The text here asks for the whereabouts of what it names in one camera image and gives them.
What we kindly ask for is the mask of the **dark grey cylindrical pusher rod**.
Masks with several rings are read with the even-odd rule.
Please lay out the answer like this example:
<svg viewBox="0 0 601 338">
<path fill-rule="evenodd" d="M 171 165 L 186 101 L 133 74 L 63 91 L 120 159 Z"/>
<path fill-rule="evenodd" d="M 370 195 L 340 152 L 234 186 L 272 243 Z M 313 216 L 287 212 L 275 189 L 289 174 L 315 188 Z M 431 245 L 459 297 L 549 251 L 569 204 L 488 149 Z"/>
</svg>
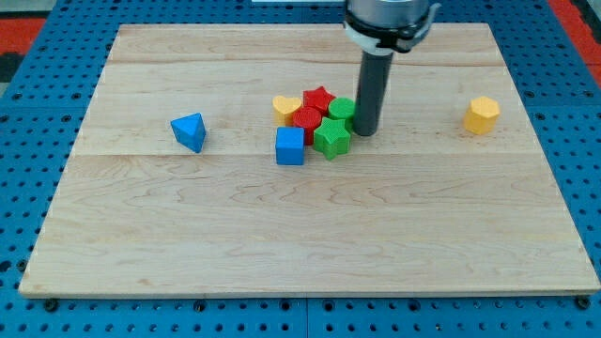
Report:
<svg viewBox="0 0 601 338">
<path fill-rule="evenodd" d="M 392 61 L 393 54 L 362 53 L 353 117 L 353 130 L 360 136 L 372 136 L 378 130 Z"/>
</svg>

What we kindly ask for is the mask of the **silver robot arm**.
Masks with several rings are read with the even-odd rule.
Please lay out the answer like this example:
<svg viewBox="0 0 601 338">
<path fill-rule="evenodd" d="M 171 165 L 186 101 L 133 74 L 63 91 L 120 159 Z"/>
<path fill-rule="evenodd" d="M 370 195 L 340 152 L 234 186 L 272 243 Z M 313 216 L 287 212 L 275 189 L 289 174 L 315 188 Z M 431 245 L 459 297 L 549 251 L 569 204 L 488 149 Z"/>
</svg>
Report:
<svg viewBox="0 0 601 338">
<path fill-rule="evenodd" d="M 393 56 L 409 53 L 425 39 L 440 8 L 429 0 L 346 0 L 345 33 L 362 50 L 355 133 L 376 133 Z"/>
</svg>

